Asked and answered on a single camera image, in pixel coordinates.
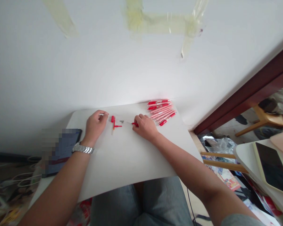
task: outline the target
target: hand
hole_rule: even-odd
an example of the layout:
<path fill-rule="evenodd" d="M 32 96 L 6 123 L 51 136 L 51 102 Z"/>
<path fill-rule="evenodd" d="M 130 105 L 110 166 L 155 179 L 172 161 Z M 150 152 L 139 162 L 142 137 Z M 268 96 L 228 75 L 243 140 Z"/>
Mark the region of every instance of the hand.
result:
<path fill-rule="evenodd" d="M 139 126 L 137 127 L 136 125 L 133 125 L 132 129 L 134 132 L 150 142 L 160 134 L 156 128 L 155 122 L 147 115 L 139 114 L 135 116 L 134 122 L 138 123 Z"/>
<path fill-rule="evenodd" d="M 86 122 L 85 137 L 82 140 L 81 145 L 93 148 L 95 142 L 105 129 L 108 115 L 108 112 L 97 110 L 88 118 Z"/>

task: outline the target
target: stack of pens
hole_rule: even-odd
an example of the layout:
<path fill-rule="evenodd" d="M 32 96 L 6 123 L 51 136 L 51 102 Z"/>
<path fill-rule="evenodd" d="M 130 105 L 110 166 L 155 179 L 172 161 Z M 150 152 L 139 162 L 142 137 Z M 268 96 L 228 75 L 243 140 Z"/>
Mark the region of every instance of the stack of pens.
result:
<path fill-rule="evenodd" d="M 158 126 L 163 126 L 176 114 L 171 100 L 168 99 L 151 100 L 148 105 L 148 110 L 152 114 L 151 118 L 158 123 Z"/>

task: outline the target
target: tape residue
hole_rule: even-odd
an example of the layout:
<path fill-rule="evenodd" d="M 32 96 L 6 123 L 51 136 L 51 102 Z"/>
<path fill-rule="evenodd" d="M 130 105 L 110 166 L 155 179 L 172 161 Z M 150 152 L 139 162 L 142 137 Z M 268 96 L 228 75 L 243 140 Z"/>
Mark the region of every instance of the tape residue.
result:
<path fill-rule="evenodd" d="M 126 3 L 127 25 L 133 34 L 184 35 L 180 55 L 185 58 L 194 38 L 200 34 L 208 0 L 197 0 L 191 15 L 144 13 L 142 0 L 126 0 Z"/>
<path fill-rule="evenodd" d="M 69 16 L 63 0 L 42 0 L 54 21 L 64 33 L 66 38 L 75 37 L 78 32 Z"/>

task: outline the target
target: tablet screen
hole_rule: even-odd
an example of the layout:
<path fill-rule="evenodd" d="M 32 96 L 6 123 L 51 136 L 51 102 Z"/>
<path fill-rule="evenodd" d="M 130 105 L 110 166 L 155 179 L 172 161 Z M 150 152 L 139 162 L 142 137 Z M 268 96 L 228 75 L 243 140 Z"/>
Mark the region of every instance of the tablet screen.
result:
<path fill-rule="evenodd" d="M 266 182 L 283 191 L 283 164 L 275 149 L 256 142 Z"/>

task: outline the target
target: sleeve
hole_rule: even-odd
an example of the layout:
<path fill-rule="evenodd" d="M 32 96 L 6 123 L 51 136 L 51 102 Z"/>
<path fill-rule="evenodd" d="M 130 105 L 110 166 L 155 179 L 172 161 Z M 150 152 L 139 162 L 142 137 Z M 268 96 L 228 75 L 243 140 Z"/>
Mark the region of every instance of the sleeve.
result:
<path fill-rule="evenodd" d="M 221 222 L 221 226 L 265 226 L 261 221 L 243 214 L 232 214 Z"/>

